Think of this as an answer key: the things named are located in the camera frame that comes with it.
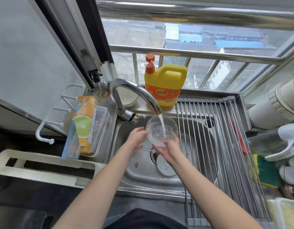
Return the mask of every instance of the sponge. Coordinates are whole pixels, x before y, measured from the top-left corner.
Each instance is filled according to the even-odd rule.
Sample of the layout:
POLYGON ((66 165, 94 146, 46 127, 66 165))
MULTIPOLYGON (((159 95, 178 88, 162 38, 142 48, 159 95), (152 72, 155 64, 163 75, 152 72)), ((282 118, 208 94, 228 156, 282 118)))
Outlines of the sponge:
POLYGON ((255 182, 255 179, 258 177, 263 186, 279 188, 280 176, 278 170, 276 169, 275 162, 269 162, 263 156, 258 154, 253 154, 253 160, 257 173, 255 169, 250 169, 250 179, 255 182))

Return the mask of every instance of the sink drain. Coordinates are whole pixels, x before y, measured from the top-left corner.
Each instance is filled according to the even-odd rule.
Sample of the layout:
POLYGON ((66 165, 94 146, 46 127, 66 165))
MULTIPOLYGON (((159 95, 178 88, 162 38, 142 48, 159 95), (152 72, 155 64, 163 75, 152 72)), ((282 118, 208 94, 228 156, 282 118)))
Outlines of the sink drain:
POLYGON ((159 155, 159 152, 156 152, 155 154, 153 154, 152 152, 150 152, 150 158, 151 161, 156 165, 157 164, 157 157, 159 155))

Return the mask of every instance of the person's right hand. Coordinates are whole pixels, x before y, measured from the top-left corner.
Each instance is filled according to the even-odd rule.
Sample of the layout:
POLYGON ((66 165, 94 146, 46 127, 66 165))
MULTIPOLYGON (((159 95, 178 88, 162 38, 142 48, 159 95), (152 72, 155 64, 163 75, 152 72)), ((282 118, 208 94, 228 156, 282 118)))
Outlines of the person's right hand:
POLYGON ((169 165, 173 165, 178 154, 182 154, 179 145, 179 138, 175 133, 172 133, 174 140, 164 140, 166 147, 156 146, 153 144, 153 147, 164 157, 169 165))

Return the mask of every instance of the white bowl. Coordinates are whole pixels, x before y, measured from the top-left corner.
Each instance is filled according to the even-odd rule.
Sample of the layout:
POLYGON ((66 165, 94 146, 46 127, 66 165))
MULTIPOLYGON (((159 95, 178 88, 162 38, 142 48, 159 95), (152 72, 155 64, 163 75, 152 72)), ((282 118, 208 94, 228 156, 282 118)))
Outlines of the white bowl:
POLYGON ((117 87, 117 92, 120 96, 122 104, 125 107, 131 107, 137 102, 138 95, 133 91, 128 90, 127 88, 117 87))

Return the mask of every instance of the curved faucet spout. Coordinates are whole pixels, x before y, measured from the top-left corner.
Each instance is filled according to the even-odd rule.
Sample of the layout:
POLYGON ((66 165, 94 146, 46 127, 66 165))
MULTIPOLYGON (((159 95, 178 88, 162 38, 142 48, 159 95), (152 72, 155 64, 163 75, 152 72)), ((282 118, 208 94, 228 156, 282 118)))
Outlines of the curved faucet spout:
POLYGON ((122 120, 128 120, 131 123, 136 124, 139 118, 132 111, 125 109, 120 99, 120 96, 117 92, 117 89, 116 89, 117 87, 123 87, 123 88, 129 89, 133 91, 134 93, 138 94, 139 96, 141 96, 149 104, 149 106, 151 107, 151 109, 156 115, 160 115, 162 113, 161 107, 156 101, 156 99, 145 88, 129 80, 115 79, 110 83, 110 89, 118 109, 118 115, 120 116, 122 120))

